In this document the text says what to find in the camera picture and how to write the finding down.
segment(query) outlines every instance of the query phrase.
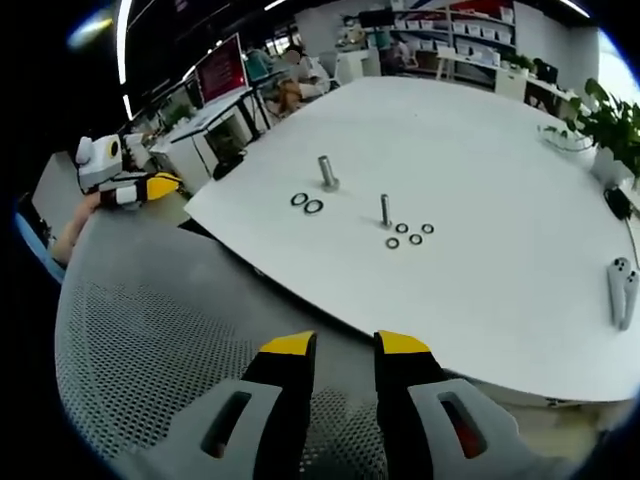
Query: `potted plant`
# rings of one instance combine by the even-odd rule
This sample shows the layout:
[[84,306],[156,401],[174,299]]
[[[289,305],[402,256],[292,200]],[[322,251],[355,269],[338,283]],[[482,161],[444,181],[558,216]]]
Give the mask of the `potted plant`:
[[595,109],[589,110],[580,97],[574,97],[569,104],[575,117],[565,120],[567,130],[550,126],[545,131],[565,139],[569,132],[588,139],[589,145],[574,151],[597,148],[591,173],[605,188],[621,186],[626,179],[635,179],[635,187],[640,177],[640,107],[608,94],[593,78],[584,90]]
[[502,55],[503,67],[505,65],[512,70],[528,75],[529,72],[533,72],[535,64],[526,55],[518,55],[517,53],[506,52]]

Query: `washer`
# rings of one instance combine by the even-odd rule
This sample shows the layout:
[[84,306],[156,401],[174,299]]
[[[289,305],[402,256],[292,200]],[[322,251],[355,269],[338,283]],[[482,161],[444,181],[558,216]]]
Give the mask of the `washer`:
[[296,193],[293,197],[291,197],[291,205],[294,207],[299,207],[300,205],[304,205],[309,200],[309,195],[306,193]]
[[396,237],[387,238],[387,241],[384,243],[387,248],[390,248],[391,250],[395,250],[400,246],[400,240],[398,240]]
[[309,200],[304,206],[304,213],[307,215],[315,215],[324,208],[324,203],[321,200]]
[[414,233],[409,237],[409,241],[412,245],[420,245],[422,243],[422,236]]

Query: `metal peg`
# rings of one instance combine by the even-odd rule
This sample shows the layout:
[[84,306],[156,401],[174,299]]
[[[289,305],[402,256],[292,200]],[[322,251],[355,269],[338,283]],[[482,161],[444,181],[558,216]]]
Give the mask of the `metal peg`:
[[340,187],[340,180],[333,175],[329,157],[326,155],[318,157],[318,163],[320,164],[320,171],[322,172],[322,189],[325,192],[335,192]]
[[389,195],[383,193],[380,195],[380,204],[382,205],[382,226],[391,228],[391,217],[389,216]]

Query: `computer monitor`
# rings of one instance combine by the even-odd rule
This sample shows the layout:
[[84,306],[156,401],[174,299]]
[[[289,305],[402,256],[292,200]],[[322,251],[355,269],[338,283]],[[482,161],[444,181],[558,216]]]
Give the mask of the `computer monitor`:
[[229,37],[202,59],[196,66],[196,72],[205,104],[236,88],[247,86],[249,83],[242,61],[239,35],[236,33]]

